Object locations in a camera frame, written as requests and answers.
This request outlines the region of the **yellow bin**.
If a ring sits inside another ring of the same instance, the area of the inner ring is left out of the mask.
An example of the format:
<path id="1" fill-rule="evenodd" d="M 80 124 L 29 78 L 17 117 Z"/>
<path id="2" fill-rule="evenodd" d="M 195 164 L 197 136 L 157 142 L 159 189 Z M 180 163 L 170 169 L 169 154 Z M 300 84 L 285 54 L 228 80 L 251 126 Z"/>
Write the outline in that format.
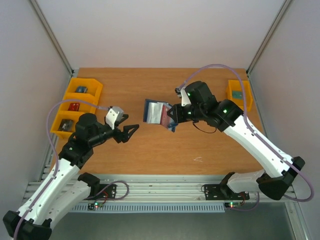
<path id="1" fill-rule="evenodd" d="M 103 89 L 103 84 L 94 78 L 71 78 L 66 93 L 89 94 L 99 98 Z"/>
<path id="2" fill-rule="evenodd" d="M 248 80 L 245 80 L 242 83 L 244 86 L 244 94 L 241 83 L 238 80 L 229 79 L 225 91 L 226 96 L 229 100 L 237 104 L 242 110 L 244 110 L 244 99 L 246 99 L 246 109 L 248 112 L 250 112 L 254 101 L 251 86 Z"/>
<path id="3" fill-rule="evenodd" d="M 60 139 L 68 139 L 75 132 L 75 125 L 83 114 L 78 111 L 58 111 L 50 133 L 56 134 Z"/>
<path id="4" fill-rule="evenodd" d="M 95 113 L 96 108 L 83 103 L 83 101 L 97 105 L 99 99 L 89 93 L 67 93 L 63 97 L 64 100 L 69 100 L 60 105 L 58 114 L 70 114 L 73 112 L 77 113 Z"/>

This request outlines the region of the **yellow bin near left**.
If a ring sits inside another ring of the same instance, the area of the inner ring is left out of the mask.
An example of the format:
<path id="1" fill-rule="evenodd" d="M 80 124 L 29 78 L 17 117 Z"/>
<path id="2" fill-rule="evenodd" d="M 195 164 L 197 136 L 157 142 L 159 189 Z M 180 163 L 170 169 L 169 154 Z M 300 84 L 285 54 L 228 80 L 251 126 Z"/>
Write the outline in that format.
<path id="1" fill-rule="evenodd" d="M 83 114 L 78 111 L 58 111 L 50 133 L 56 134 L 60 139 L 68 139 L 75 132 L 75 125 Z"/>

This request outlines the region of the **red card in bin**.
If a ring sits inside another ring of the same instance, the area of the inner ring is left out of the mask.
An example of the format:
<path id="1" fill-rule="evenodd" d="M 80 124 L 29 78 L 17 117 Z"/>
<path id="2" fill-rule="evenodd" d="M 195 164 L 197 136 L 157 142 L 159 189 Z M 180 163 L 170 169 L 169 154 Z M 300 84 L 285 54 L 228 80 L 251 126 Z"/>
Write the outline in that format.
<path id="1" fill-rule="evenodd" d="M 72 102 L 69 104 L 68 106 L 68 111 L 72 111 L 72 112 L 78 112 L 80 108 L 80 103 L 78 102 Z"/>

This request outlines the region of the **yellow bin far left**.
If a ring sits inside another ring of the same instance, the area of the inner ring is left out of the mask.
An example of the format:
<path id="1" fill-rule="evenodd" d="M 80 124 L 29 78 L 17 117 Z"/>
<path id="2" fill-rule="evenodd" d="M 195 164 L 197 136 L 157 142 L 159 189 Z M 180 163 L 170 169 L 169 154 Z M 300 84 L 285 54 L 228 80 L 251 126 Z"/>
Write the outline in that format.
<path id="1" fill-rule="evenodd" d="M 89 94 L 99 98 L 103 89 L 103 84 L 94 78 L 71 78 L 66 93 Z"/>

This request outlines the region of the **yellow bin right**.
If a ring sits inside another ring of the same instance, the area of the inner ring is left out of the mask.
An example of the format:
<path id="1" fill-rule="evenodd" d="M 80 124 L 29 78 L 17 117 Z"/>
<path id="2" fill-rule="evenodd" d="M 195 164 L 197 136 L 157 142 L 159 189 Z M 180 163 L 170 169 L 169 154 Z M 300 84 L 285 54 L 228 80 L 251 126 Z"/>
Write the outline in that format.
<path id="1" fill-rule="evenodd" d="M 251 86 L 248 80 L 245 80 L 242 83 L 244 86 L 244 94 L 241 83 L 238 80 L 229 79 L 225 91 L 226 96 L 229 100 L 237 104 L 242 110 L 244 110 L 244 99 L 246 99 L 246 109 L 248 112 L 250 112 L 254 101 Z"/>

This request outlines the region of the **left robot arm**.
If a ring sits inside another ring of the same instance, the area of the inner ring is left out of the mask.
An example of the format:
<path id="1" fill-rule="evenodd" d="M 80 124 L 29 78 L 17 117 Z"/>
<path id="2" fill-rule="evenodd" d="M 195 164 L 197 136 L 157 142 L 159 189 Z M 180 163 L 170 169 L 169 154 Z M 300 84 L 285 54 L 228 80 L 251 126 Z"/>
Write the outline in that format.
<path id="1" fill-rule="evenodd" d="M 82 114 L 45 180 L 17 211 L 9 210 L 4 215 L 8 235 L 14 240 L 48 240 L 58 222 L 76 204 L 96 199 L 102 192 L 100 179 L 87 172 L 79 175 L 65 193 L 62 190 L 93 155 L 94 147 L 109 139 L 117 143 L 129 141 L 140 126 L 125 125 L 119 129 L 128 117 L 118 107 L 108 111 L 105 123 L 98 122 L 93 113 Z"/>

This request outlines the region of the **left controller board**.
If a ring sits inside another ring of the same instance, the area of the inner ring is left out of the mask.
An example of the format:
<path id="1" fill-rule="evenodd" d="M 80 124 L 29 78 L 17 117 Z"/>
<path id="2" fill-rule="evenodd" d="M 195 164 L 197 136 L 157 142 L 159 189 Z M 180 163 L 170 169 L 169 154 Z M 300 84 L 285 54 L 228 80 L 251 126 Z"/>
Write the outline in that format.
<path id="1" fill-rule="evenodd" d="M 99 208 L 102 208 L 103 206 L 104 206 L 104 204 L 102 202 L 89 203 L 87 205 L 87 210 L 88 211 L 95 211 Z"/>

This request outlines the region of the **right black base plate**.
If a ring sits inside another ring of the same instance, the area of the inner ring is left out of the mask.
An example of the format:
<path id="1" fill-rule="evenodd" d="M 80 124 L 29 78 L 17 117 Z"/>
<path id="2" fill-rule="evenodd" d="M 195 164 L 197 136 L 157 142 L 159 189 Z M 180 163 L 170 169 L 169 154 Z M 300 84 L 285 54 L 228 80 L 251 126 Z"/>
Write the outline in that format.
<path id="1" fill-rule="evenodd" d="M 250 199 L 249 193 L 224 192 L 220 184 L 204 184 L 201 186 L 201 191 L 204 193 L 206 201 L 242 201 Z"/>

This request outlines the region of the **dark card in bin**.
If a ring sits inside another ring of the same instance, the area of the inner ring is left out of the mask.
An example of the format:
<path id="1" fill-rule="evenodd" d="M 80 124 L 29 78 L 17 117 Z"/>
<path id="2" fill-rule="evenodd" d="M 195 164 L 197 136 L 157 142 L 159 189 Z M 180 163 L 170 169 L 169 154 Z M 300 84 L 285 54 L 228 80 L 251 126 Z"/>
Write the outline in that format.
<path id="1" fill-rule="evenodd" d="M 74 121 L 72 119 L 62 119 L 58 130 L 61 132 L 70 132 Z"/>

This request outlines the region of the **blue card holder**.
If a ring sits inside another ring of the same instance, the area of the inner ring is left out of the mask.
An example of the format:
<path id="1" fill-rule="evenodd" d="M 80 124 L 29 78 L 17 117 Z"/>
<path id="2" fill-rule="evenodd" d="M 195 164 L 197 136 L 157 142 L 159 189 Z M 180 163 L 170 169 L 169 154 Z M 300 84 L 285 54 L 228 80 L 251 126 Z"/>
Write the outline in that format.
<path id="1" fill-rule="evenodd" d="M 176 126 L 167 126 L 167 111 L 172 107 L 167 102 L 146 99 L 144 102 L 143 122 L 147 124 L 161 125 L 171 132 L 176 131 Z"/>

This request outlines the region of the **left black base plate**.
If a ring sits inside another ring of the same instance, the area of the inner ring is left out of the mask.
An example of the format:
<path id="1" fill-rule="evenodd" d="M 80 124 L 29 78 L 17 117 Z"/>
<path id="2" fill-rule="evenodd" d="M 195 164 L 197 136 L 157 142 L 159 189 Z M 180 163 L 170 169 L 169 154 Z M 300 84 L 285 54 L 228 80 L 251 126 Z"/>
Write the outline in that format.
<path id="1" fill-rule="evenodd" d="M 115 199 L 117 194 L 116 184 L 99 184 L 90 190 L 90 194 L 85 200 L 98 200 L 98 199 Z"/>

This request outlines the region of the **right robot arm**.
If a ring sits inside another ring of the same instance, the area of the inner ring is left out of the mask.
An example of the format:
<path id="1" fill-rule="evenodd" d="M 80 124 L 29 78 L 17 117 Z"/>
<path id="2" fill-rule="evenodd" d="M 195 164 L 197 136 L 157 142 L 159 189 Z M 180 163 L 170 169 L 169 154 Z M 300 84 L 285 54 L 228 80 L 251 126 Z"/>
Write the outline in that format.
<path id="1" fill-rule="evenodd" d="M 167 112 L 175 125 L 204 121 L 238 142 L 263 168 L 256 172 L 228 173 L 220 182 L 220 192 L 226 199 L 246 191 L 260 191 L 276 201 L 285 196 L 297 171 L 305 165 L 301 157 L 291 157 L 277 148 L 233 101 L 217 101 L 205 82 L 196 81 L 183 87 L 180 96 L 181 103 Z"/>

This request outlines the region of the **right controller board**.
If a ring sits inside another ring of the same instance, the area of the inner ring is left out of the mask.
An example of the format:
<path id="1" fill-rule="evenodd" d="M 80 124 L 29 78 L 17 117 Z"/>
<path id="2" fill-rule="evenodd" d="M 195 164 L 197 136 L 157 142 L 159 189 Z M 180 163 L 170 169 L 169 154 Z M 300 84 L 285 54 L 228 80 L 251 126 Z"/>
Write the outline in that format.
<path id="1" fill-rule="evenodd" d="M 226 208 L 230 208 L 230 209 L 233 209 L 233 208 L 239 208 L 242 206 L 242 203 L 241 202 L 225 202 L 224 203 L 224 206 Z"/>

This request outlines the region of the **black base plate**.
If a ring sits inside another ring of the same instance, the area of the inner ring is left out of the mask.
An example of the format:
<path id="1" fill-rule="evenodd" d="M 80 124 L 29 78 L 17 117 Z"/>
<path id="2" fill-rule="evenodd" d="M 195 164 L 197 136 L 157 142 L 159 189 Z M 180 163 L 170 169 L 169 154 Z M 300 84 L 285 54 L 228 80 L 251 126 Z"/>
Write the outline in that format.
<path id="1" fill-rule="evenodd" d="M 201 191 L 204 193 L 206 201 L 242 201 L 250 199 L 249 193 L 224 192 L 220 184 L 204 184 L 201 186 Z"/>
<path id="2" fill-rule="evenodd" d="M 90 190 L 90 194 L 85 200 L 98 200 L 98 199 L 115 199 L 117 194 L 116 184 L 99 184 Z"/>

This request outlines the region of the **blue card in bin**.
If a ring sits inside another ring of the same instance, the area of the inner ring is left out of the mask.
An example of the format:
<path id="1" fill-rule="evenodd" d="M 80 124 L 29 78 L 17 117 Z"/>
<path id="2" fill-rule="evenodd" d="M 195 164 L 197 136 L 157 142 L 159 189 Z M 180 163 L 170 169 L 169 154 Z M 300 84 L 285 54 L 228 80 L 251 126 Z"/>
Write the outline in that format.
<path id="1" fill-rule="evenodd" d="M 88 88 L 86 86 L 78 86 L 75 90 L 76 93 L 87 93 Z"/>

